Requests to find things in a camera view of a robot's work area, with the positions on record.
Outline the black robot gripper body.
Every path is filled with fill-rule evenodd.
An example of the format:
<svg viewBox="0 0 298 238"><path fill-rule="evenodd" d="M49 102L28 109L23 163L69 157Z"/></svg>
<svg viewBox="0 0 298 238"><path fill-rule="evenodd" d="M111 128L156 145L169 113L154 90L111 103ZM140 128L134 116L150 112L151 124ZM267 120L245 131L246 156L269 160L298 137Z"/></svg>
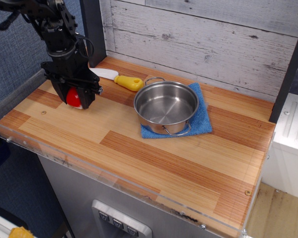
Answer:
<svg viewBox="0 0 298 238"><path fill-rule="evenodd" d="M90 89L94 94L101 94L99 77L88 67L88 54L84 42L76 42L69 52L51 54L52 61L41 63L45 76L50 81L64 83L70 87Z"/></svg>

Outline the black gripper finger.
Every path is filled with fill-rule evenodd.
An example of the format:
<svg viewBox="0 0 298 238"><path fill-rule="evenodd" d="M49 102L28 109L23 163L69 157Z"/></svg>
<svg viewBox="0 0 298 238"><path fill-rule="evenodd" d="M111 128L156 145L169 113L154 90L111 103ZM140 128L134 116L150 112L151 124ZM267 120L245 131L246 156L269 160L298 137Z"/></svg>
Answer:
<svg viewBox="0 0 298 238"><path fill-rule="evenodd" d="M70 86L64 84L64 83L58 83L55 81L51 81L52 85L55 89L55 91L57 92L58 96L60 97L60 99L66 103L66 96L67 96L67 92L68 90L71 88Z"/></svg>
<svg viewBox="0 0 298 238"><path fill-rule="evenodd" d="M86 88L76 88L80 103L83 109L88 109L91 103L95 100L95 94Z"/></svg>

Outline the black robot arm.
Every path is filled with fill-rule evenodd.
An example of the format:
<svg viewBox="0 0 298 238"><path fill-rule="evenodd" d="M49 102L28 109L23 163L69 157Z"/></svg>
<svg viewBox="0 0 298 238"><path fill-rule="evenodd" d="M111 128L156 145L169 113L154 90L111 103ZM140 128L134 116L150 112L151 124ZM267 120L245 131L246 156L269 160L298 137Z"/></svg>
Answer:
<svg viewBox="0 0 298 238"><path fill-rule="evenodd" d="M74 108L88 109L103 91L100 78L90 70L94 43L76 32L75 16L63 0L0 0L0 10L10 12L0 31L22 16L46 44L51 61L41 63L59 98Z"/></svg>

